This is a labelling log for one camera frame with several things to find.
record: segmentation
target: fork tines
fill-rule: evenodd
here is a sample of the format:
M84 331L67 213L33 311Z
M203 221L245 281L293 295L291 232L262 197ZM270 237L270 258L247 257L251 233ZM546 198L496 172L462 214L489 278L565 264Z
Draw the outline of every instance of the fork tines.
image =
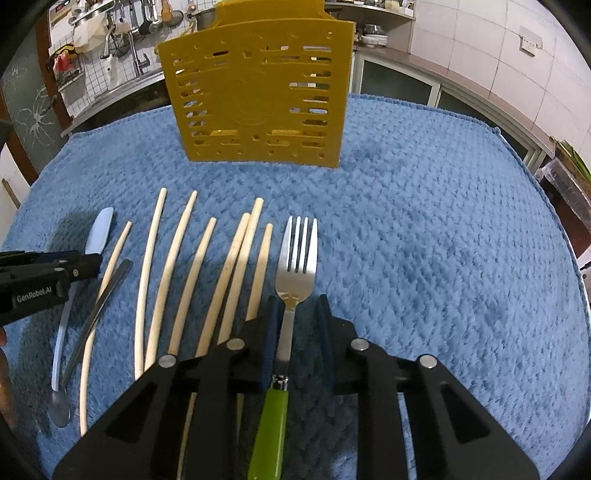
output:
M315 218L312 220L310 236L308 236L308 217L304 217L303 226L301 217L297 217L295 222L295 229L293 229L293 217L290 216L287 221L279 265L291 273L314 274L318 257L318 222Z

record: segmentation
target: chopstick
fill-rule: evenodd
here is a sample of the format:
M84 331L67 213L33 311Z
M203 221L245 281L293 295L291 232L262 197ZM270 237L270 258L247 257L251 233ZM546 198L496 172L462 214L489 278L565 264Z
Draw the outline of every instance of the chopstick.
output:
M265 233L262 237L261 250L256 260L255 275L252 279L251 296L248 299L248 308L246 309L246 321L255 319L258 315L259 305L261 304L262 286L265 283L265 273L267 272L267 263L269 261L269 250L271 249L271 236L273 234L273 224L268 223L265 226Z
M232 326L234 325L234 317L236 315L236 307L238 306L238 298L240 298L240 291L242 290L242 282L244 281L244 273L246 272L246 266L248 265L248 257L251 254L252 241L255 238L256 226L258 225L259 217L261 216L263 199L257 198L255 200L254 207L250 220L248 221L248 227L246 234L244 235L244 241L240 248L240 254L238 256L238 262L236 263L236 270L232 277L232 284L230 285L230 292L228 293L228 299L226 300L226 309L224 310L222 317L222 324L220 325L220 331L217 334L217 344L227 342L232 334Z
M262 287L263 283L265 283L265 273L267 272L267 263L269 261L269 250L271 249L272 234L273 224L268 223L265 227L265 233L262 237L261 250L259 251L259 256L256 260L256 269L252 280L251 296L248 299L248 308L246 309L246 321L255 319L258 315L259 305L261 304ZM243 409L244 394L239 393L236 396L236 437L240 435Z
M142 264L142 272L139 277L138 290L138 304L135 309L135 340L134 340L134 374L137 380L144 373L144 325L146 312L146 298L148 296L148 282L150 280L150 268L152 266L152 257L154 256L154 245L156 243L156 235L158 234L158 226L160 224L160 217L164 209L164 200L166 199L166 189L160 189L156 208L154 209L154 216L152 217L152 224L150 225L150 232L148 233L148 241L144 253L144 262Z
M178 349L181 344L181 338L183 336L184 324L185 320L187 319L187 312L189 311L191 297L193 296L193 290L195 289L195 284L197 283L197 279L199 277L199 271L201 270L201 265L203 264L205 253L207 251L207 247L209 246L209 241L212 237L213 228L216 226L216 222L217 219L215 218L209 219L209 223L203 232L203 237L199 243L197 252L195 252L195 257L193 258L193 263L191 264L191 269L189 270L187 281L185 282L181 301L178 305L177 316L174 319L173 332L170 337L170 344L168 346L168 353L170 355L178 355Z
M123 245L125 244L125 240L127 240L127 236L129 235L129 230L131 230L131 222L127 222L125 227L123 228L123 232L119 236L117 243L115 244L115 248L113 249L113 253L111 253L111 258L109 259L109 263L107 264L107 268L105 270L105 275L103 276L103 280L100 283L99 294L97 298L99 298L103 291L105 290L106 286L109 284L113 272L115 270L115 266L117 265L117 260L121 255L121 251L123 250ZM88 340L86 341L86 345L84 347L84 357L82 358L82 373L80 374L80 435L84 436L88 431L88 417L87 417L87 399L88 399L88 376L90 372L90 357L92 356L92 345L95 341L95 334L96 328L92 329Z
M144 369L147 370L156 362L156 354L158 352L158 340L160 338L160 328L162 326L162 318L164 316L164 307L166 305L166 299L168 297L168 289L170 288L170 281L173 277L174 264L177 261L178 251L181 248L181 242L187 225L189 224L189 218L193 205L197 198L197 192L194 190L189 197L187 206L181 219L178 223L177 230L174 233L173 242L170 245L166 263L164 264L164 271L162 272L162 278L160 279L160 285L158 286L158 293L156 295L156 303L154 305L154 313L152 315L152 323L150 324L150 336L148 337L148 346L146 348L146 359Z
M226 294L228 283L230 282L230 275L232 274L232 270L236 264L238 252L240 250L240 246L242 245L242 240L244 239L244 234L246 233L246 227L248 226L250 217L251 216L249 213L244 213L242 215L240 223L238 224L238 228L236 229L236 233L234 234L234 238L232 239L230 250L226 256L226 261L222 267L222 272L220 273L219 279L217 281L216 289L213 292L212 302L209 305L209 310L207 311L207 315L205 317L205 323L203 324L203 329L199 337L195 357L203 356L207 354L207 350L209 350L209 345L212 341L213 330L216 326L217 316L219 315L220 308L222 307L223 298ZM191 426L191 420L193 419L193 410L195 408L196 398L197 394L192 393L189 400L189 407L187 409L187 416L185 417L181 448L178 455L177 480L181 480L183 477L184 453L187 447L187 439L189 438L189 428Z

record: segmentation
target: stainless steel counter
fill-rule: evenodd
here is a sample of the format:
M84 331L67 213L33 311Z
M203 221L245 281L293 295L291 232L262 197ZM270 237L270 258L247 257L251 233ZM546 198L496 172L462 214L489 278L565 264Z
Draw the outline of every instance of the stainless steel counter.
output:
M118 87L99 95L89 106L81 111L80 115L74 119L72 124L61 133L61 136L65 137L97 113L102 112L104 109L119 102L128 95L149 85L160 82L161 80L164 80L164 73L162 72L162 68L159 68L153 72L146 73L141 77L122 83Z

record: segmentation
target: metal fork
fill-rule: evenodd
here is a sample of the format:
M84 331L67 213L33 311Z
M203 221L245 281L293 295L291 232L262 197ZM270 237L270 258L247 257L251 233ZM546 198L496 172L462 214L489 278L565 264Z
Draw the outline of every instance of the metal fork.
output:
M308 219L304 218L301 245L298 245L301 217L298 217L295 222L293 248L291 248L293 218L290 217L287 221L279 254L275 290L285 303L285 313L277 342L273 379L271 388L265 396L265 405L248 469L248 480L279 480L281 478L287 420L288 375L296 307L312 293L318 259L318 223L316 219L312 221L312 232L308 246L306 245Z

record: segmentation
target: dish towel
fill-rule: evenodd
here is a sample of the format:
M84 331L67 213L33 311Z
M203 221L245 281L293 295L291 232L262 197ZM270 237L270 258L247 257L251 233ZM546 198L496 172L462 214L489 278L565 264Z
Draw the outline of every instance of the dish towel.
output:
M148 291L146 335L164 261L193 189L199 191L166 304L159 355L207 221L219 219L189 311L180 358L194 354L231 237L257 196L265 199L236 314L244 318L263 225L275 225L264 295L273 293L289 215L319 220L312 298L295 321L293 390L284 480L353 480L356 400L322 380L312 315L326 293L336 316L390 354L422 353L445 366L551 474L589 414L589 314L576 261L554 210L498 131L468 117L370 96L348 100L340 167L192 163L170 107L72 136L31 188L4 250L84 248L94 217L116 212L105 259L127 220L121 259L134 265L103 311L90 370L92 424L133 381L139 272L160 187L168 196ZM96 299L85 282L66 338L69 358ZM79 439L79 369L70 383L73 421L48 418L50 370L61 307L7 328L20 442L50 475ZM249 397L239 447L246 471L261 399ZM411 470L413 460L410 456Z

